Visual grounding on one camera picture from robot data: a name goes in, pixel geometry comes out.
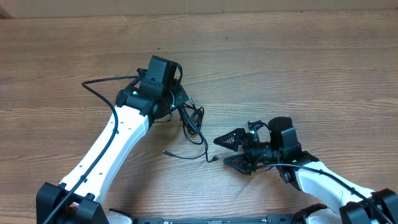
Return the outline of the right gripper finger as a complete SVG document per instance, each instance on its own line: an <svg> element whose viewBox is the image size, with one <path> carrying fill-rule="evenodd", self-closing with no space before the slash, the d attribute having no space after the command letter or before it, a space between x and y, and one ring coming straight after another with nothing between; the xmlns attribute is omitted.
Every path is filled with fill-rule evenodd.
<svg viewBox="0 0 398 224"><path fill-rule="evenodd" d="M244 175L251 175L251 167L245 154L227 157L223 164L230 166Z"/></svg>
<svg viewBox="0 0 398 224"><path fill-rule="evenodd" d="M215 138L213 143L237 152L245 133L244 128L237 128L225 135Z"/></svg>

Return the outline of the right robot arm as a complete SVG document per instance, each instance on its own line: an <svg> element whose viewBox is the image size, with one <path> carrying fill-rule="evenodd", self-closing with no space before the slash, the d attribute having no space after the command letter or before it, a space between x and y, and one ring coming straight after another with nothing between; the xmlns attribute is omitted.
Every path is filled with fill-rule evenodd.
<svg viewBox="0 0 398 224"><path fill-rule="evenodd" d="M290 117L249 122L247 129L237 128L213 142L243 149L223 161L238 172L251 175L275 167L286 184L319 199L291 215L288 223L397 223L397 193L362 187L331 171L302 150Z"/></svg>

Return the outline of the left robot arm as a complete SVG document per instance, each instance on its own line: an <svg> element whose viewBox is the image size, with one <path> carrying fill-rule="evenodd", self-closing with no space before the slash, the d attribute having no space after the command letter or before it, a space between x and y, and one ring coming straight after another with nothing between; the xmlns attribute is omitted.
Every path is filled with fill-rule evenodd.
<svg viewBox="0 0 398 224"><path fill-rule="evenodd" d="M109 188L133 149L155 120L187 101L181 79L182 66L152 56L147 68L120 90L112 115L102 133L77 166L58 185L44 183L36 196L37 223L133 223L119 210L104 211Z"/></svg>

